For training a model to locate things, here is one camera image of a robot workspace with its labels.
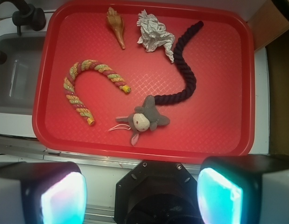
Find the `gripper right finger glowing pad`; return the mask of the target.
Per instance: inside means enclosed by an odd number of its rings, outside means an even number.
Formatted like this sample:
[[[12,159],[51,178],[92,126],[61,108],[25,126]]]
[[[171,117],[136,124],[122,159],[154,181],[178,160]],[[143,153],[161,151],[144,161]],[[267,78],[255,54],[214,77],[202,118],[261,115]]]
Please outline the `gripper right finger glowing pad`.
[[[289,224],[289,156],[211,156],[197,200],[206,224]]]

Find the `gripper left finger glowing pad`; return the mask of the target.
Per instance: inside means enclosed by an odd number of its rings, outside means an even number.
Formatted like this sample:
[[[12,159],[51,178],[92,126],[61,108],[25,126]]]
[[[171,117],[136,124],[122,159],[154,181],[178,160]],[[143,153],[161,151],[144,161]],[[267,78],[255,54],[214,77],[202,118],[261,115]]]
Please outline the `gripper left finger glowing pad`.
[[[0,224],[81,224],[86,202],[73,162],[0,162]]]

